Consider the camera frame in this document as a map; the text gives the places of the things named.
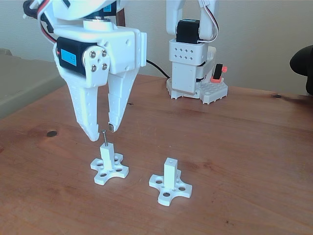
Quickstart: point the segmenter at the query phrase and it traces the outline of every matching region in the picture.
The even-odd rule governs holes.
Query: metal pin
[[[104,146],[108,146],[107,134],[106,134],[107,130],[102,130],[101,132],[102,132],[103,138],[104,138]]]

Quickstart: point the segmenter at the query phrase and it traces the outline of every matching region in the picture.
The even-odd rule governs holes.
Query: bracket
[[[104,185],[112,177],[125,178],[128,175],[128,167],[121,164],[123,155],[114,153],[114,145],[105,143],[100,146],[101,159],[96,158],[90,164],[91,169],[98,171],[94,182]]]
[[[167,158],[164,163],[164,176],[152,175],[149,186],[160,191],[157,201],[164,206],[169,206],[174,197],[190,198],[192,185],[185,184],[180,179],[181,171],[177,170],[177,160]]]

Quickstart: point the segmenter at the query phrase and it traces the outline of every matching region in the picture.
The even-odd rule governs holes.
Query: metal screw head
[[[95,72],[96,70],[97,70],[97,66],[96,65],[92,65],[91,72]]]
[[[107,51],[106,50],[102,50],[102,57],[106,57],[107,56]]]
[[[102,70],[106,70],[107,69],[107,64],[106,63],[104,63],[103,65],[102,65]]]
[[[94,57],[96,57],[96,52],[94,52],[94,51],[92,50],[89,55],[90,55],[91,58],[94,58]]]

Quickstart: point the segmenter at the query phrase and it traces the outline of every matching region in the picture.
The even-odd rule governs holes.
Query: wire
[[[169,75],[166,74],[166,72],[164,72],[159,66],[157,66],[155,63],[153,63],[150,60],[147,60],[147,63],[150,65],[153,65],[154,67],[156,67],[165,77],[167,78],[171,78]]]
[[[41,22],[41,15],[44,13],[45,9],[47,8],[50,0],[44,0],[38,7],[37,10],[37,20],[40,30],[42,31],[43,35],[52,43],[56,43],[56,39],[53,38],[44,28],[43,23]]]
[[[213,25],[216,28],[216,33],[214,34],[214,36],[211,39],[209,39],[209,40],[201,39],[201,40],[198,40],[198,42],[200,42],[200,43],[210,43],[210,42],[214,41],[217,38],[217,35],[219,34],[219,30],[220,29],[219,29],[219,24],[217,23],[217,20],[215,19],[213,13],[210,11],[210,9],[207,7],[207,5],[205,5],[204,0],[202,0],[202,3],[203,3],[203,7],[204,7],[205,11],[207,12],[209,17],[211,18],[211,21],[213,22]]]

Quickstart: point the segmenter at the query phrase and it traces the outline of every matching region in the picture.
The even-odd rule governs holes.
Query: blue servo label
[[[76,55],[61,49],[61,59],[70,63],[71,65],[77,66],[76,64]]]
[[[111,11],[112,11],[111,4],[103,8],[103,12],[111,12]]]

